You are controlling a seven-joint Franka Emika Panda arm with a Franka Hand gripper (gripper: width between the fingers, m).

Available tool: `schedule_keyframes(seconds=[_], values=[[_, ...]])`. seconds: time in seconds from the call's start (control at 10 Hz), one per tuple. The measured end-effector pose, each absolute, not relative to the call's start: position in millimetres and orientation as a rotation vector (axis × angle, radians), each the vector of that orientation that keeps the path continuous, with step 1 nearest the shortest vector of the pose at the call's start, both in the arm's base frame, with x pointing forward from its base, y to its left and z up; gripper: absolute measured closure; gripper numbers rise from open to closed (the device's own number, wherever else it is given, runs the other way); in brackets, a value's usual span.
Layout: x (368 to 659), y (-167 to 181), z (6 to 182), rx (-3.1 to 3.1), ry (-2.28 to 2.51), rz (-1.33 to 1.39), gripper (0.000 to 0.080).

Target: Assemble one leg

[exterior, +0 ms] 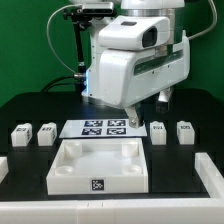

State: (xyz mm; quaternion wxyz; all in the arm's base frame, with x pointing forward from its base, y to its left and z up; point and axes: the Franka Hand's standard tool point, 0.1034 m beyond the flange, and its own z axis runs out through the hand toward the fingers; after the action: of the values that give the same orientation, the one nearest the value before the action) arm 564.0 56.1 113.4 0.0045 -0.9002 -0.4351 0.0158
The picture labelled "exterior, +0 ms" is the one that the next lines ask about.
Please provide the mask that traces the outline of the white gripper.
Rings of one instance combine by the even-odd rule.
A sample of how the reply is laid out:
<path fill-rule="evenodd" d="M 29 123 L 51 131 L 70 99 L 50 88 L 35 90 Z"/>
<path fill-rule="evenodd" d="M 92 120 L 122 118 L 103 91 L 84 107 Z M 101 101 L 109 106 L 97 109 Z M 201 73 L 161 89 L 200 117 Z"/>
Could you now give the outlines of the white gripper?
<path fill-rule="evenodd" d="M 96 70 L 89 73 L 89 95 L 108 106 L 126 108 L 132 128 L 140 128 L 144 123 L 138 102 L 162 90 L 156 111 L 166 113 L 173 93 L 170 86 L 189 74 L 190 49 L 186 36 L 173 46 L 171 54 L 156 57 L 155 53 L 156 49 L 140 52 L 107 49 L 95 63 Z"/>

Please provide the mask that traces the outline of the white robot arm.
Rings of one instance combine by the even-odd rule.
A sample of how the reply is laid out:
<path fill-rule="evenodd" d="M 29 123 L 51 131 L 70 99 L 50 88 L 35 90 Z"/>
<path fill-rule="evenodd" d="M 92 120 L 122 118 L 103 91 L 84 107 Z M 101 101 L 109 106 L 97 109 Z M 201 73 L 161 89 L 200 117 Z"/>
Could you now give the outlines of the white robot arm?
<path fill-rule="evenodd" d="M 189 74 L 184 6 L 184 0 L 83 0 L 81 12 L 93 24 L 88 98 L 123 109 L 129 125 L 140 127 L 141 102 L 170 97 Z"/>

